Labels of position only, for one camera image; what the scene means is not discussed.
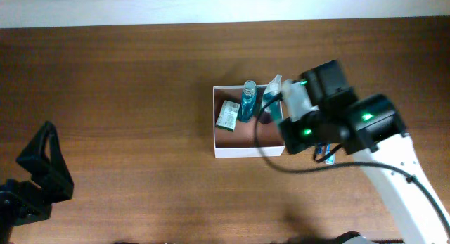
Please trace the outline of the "blue disposable razor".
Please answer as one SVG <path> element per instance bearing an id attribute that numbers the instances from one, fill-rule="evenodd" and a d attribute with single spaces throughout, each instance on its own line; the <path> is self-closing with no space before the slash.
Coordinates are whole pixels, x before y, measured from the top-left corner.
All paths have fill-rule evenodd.
<path id="1" fill-rule="evenodd" d="M 326 143 L 318 143 L 316 144 L 314 153 L 316 155 L 323 155 L 323 151 L 326 150 L 327 144 Z"/>

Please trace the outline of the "teal mouthwash bottle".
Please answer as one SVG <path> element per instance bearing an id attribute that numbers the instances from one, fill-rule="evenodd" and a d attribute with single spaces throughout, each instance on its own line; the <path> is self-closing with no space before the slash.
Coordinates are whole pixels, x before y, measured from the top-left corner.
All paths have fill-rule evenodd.
<path id="1" fill-rule="evenodd" d="M 251 117 L 253 116 L 257 97 L 256 93 L 256 83 L 252 80 L 246 81 L 243 85 L 243 92 L 241 95 L 240 103 L 240 114 L 238 116 L 241 122 L 249 122 Z"/>

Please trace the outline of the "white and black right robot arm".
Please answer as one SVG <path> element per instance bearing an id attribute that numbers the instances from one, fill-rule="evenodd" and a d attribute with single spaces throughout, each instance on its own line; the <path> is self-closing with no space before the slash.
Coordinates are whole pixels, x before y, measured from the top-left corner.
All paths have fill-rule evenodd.
<path id="1" fill-rule="evenodd" d="M 383 94 L 359 99 L 336 60 L 281 85 L 290 154 L 336 143 L 370 179 L 405 243 L 448 243 L 449 213 L 420 166 L 412 138 Z"/>

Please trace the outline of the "white cardboard box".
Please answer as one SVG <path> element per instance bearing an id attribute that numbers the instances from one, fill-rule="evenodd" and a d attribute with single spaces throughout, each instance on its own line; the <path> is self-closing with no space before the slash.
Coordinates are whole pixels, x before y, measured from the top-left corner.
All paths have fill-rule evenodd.
<path id="1" fill-rule="evenodd" d="M 269 157 L 280 156 L 285 150 L 278 127 L 274 122 L 262 124 L 253 116 L 249 122 L 237 121 L 229 131 L 216 127 L 224 101 L 240 103 L 243 86 L 214 86 L 212 88 L 212 128 L 216 158 L 259 157 L 262 150 Z"/>

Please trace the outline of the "teal toothpaste tube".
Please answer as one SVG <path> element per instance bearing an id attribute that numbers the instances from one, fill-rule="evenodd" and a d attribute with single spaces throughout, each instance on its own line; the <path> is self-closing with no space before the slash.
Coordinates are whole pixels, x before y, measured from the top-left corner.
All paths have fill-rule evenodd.
<path id="1" fill-rule="evenodd" d="M 282 111 L 281 111 L 281 93 L 274 95 L 271 99 L 271 104 L 269 105 L 269 109 L 271 111 L 272 120 L 279 125 L 283 121 Z"/>

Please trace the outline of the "green white soap box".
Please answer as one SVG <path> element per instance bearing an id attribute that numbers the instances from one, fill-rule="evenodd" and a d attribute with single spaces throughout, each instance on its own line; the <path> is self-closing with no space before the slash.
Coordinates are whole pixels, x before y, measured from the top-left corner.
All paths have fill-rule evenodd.
<path id="1" fill-rule="evenodd" d="M 217 121 L 215 122 L 215 127 L 228 131 L 234 131 L 236 128 L 239 109 L 240 104 L 232 101 L 224 101 Z"/>

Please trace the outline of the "blue white toothbrush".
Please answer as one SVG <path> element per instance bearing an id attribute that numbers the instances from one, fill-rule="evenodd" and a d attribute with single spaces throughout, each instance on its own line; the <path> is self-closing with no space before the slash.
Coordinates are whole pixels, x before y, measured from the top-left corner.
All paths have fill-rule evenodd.
<path id="1" fill-rule="evenodd" d="M 335 156 L 331 153 L 332 149 L 333 148 L 332 148 L 331 144 L 328 144 L 326 146 L 326 154 L 325 155 L 328 155 L 328 158 L 325 160 L 325 163 L 327 165 L 333 165 L 335 163 Z"/>

